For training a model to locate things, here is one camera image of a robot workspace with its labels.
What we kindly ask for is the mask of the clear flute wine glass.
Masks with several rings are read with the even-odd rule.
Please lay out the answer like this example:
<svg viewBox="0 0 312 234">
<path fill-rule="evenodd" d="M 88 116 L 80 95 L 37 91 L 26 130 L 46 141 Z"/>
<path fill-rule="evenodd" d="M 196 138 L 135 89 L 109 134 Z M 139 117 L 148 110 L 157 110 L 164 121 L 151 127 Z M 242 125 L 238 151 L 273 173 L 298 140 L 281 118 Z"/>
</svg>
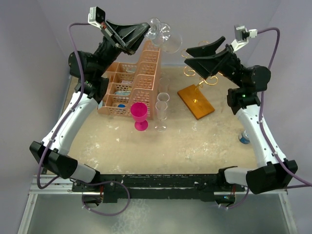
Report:
<svg viewBox="0 0 312 234">
<path fill-rule="evenodd" d="M 160 93 L 167 93 L 169 91 L 170 80 L 168 78 L 161 78 L 159 80 L 158 90 Z"/>
</svg>

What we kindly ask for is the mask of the clear round wine glass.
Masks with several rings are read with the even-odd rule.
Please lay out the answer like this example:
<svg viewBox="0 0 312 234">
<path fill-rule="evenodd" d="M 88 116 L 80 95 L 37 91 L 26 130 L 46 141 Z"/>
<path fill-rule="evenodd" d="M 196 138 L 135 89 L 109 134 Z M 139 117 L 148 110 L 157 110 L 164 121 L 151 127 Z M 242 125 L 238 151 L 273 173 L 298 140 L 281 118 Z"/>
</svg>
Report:
<svg viewBox="0 0 312 234">
<path fill-rule="evenodd" d="M 168 101 L 170 96 L 167 93 L 159 93 L 155 104 L 157 119 L 165 121 L 167 118 Z"/>
</svg>

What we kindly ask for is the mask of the clear wine glass back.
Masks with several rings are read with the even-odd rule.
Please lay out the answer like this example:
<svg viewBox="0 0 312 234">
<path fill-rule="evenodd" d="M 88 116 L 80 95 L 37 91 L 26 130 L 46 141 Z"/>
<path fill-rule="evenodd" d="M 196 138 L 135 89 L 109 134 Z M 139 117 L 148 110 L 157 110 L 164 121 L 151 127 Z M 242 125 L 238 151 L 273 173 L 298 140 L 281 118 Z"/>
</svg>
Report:
<svg viewBox="0 0 312 234">
<path fill-rule="evenodd" d="M 163 132 L 167 129 L 167 125 L 165 123 L 165 119 L 167 117 L 167 108 L 168 105 L 164 101 L 158 101 L 155 105 L 156 109 L 156 124 L 155 130 L 158 132 Z"/>
</svg>

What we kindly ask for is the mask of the pink wine glass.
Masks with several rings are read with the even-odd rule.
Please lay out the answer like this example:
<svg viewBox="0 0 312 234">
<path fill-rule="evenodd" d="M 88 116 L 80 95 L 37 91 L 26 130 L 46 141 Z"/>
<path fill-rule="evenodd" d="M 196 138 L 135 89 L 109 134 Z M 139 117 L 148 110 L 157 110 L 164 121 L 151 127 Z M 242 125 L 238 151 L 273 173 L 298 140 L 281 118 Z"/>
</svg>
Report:
<svg viewBox="0 0 312 234">
<path fill-rule="evenodd" d="M 138 131 L 145 131 L 148 128 L 148 107 L 146 104 L 142 102 L 134 103 L 130 108 L 130 113 L 135 121 L 135 129 Z"/>
</svg>

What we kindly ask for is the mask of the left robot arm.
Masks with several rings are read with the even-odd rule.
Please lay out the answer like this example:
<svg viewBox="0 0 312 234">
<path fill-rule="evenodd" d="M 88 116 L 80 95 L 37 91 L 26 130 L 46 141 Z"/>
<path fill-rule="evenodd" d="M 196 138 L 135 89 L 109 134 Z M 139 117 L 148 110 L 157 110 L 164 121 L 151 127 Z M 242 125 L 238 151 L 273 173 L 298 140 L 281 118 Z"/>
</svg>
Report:
<svg viewBox="0 0 312 234">
<path fill-rule="evenodd" d="M 133 55 L 150 26 L 148 23 L 120 25 L 103 21 L 99 28 L 102 42 L 93 52 L 75 50 L 68 58 L 70 75 L 79 78 L 72 99 L 57 124 L 40 142 L 29 147 L 39 164 L 61 178 L 83 181 L 89 191 L 100 187 L 99 172 L 68 156 L 81 126 L 104 98 L 109 79 L 102 75 L 121 53 Z"/>
</svg>

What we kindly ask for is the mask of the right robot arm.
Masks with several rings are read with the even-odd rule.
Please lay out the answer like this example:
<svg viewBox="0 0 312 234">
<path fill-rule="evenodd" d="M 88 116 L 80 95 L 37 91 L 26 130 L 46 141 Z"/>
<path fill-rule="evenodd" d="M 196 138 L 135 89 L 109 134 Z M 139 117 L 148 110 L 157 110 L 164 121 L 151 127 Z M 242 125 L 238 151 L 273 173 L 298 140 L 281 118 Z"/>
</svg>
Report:
<svg viewBox="0 0 312 234">
<path fill-rule="evenodd" d="M 242 65 L 231 45 L 227 44 L 218 53 L 217 49 L 224 41 L 225 38 L 221 37 L 211 44 L 186 49 L 190 57 L 184 62 L 203 79 L 221 73 L 237 85 L 237 88 L 228 90 L 227 104 L 249 136 L 257 168 L 221 169 L 223 175 L 217 178 L 217 186 L 227 191 L 234 184 L 239 184 L 248 187 L 255 195 L 286 189 L 298 166 L 295 160 L 288 160 L 278 147 L 260 112 L 261 102 L 257 95 L 267 89 L 271 72 L 265 66 Z"/>
</svg>

